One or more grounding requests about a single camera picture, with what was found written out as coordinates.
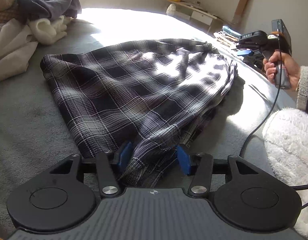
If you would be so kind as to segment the person's right hand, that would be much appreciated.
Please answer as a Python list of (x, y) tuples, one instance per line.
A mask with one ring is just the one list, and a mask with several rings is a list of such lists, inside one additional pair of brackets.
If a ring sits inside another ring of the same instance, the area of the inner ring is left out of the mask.
[(291, 84), (291, 90), (296, 91), (297, 85), (300, 79), (300, 66), (296, 63), (296, 61), (286, 53), (282, 53), (279, 50), (276, 50), (269, 60), (264, 59), (264, 70), (265, 74), (273, 85), (275, 84), (275, 75), (277, 74), (277, 70), (275, 68), (275, 63), (277, 61), (282, 61), (285, 68), (287, 69), (287, 73), (289, 75), (289, 80)]

